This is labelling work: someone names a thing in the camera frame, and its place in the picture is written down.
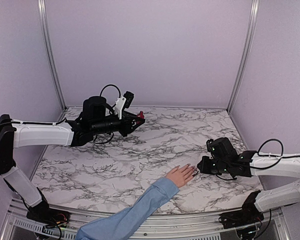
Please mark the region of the red nail polish bottle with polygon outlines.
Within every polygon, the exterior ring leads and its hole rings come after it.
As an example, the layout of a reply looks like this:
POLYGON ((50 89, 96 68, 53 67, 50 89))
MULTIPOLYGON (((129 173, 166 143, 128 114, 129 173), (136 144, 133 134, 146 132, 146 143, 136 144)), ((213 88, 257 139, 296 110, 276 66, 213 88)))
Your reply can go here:
POLYGON ((144 112, 140 111, 139 114, 137 115, 137 117, 140 118, 140 119, 144 119, 145 118, 144 112))

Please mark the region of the blue sleeved forearm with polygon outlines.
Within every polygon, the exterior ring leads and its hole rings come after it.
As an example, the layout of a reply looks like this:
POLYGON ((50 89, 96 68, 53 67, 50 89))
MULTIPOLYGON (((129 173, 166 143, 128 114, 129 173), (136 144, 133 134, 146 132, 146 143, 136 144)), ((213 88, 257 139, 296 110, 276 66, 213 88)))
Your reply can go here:
POLYGON ((127 240, 158 208, 170 201, 179 188, 168 178, 155 181, 133 206, 79 228, 77 240, 127 240))

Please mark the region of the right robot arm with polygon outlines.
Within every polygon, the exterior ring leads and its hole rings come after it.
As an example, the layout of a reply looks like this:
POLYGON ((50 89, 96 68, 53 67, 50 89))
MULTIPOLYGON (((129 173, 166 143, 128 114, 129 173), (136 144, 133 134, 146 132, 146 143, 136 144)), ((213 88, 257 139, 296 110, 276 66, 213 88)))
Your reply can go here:
POLYGON ((220 177, 229 174, 237 177, 279 176, 291 177, 296 181, 272 189, 252 192, 244 201, 237 219, 248 224, 257 214, 273 208, 300 203, 300 153, 279 155, 262 153, 260 150, 246 150, 237 153, 227 137, 206 142, 210 156, 203 156, 197 164, 201 174, 220 177))

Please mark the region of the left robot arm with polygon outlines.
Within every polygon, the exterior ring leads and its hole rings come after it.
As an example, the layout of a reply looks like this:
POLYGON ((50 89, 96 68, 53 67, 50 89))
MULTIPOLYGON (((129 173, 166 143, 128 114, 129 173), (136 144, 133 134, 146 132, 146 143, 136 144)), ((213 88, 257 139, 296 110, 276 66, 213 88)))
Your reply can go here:
POLYGON ((14 149, 49 145, 81 147, 98 135, 115 132, 126 137, 145 123, 142 112, 133 114, 126 110, 133 98, 131 92, 126 92, 110 106, 103 96, 92 96, 83 102, 82 112, 75 120, 29 122, 14 120, 8 114, 0 116, 0 176, 41 222, 50 222, 53 211, 44 195, 17 166, 14 149))

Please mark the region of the mannequin hand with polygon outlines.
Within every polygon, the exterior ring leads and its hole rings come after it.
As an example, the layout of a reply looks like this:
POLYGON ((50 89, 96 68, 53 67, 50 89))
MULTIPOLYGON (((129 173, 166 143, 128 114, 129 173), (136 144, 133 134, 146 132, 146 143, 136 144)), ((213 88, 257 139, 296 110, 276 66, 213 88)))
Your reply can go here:
POLYGON ((195 170, 196 168, 190 164, 182 167, 178 165, 169 171, 165 177, 171 180, 178 188, 181 188, 193 179, 195 170))

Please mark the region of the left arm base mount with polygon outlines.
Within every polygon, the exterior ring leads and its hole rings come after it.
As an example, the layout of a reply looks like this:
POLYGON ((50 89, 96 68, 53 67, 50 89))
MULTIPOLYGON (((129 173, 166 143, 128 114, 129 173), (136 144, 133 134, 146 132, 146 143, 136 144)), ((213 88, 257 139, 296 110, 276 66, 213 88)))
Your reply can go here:
POLYGON ((26 217, 30 220, 34 220, 48 225, 48 228, 52 227, 66 227, 69 223, 70 213, 68 211, 49 209, 48 212, 32 213, 27 212, 26 217))

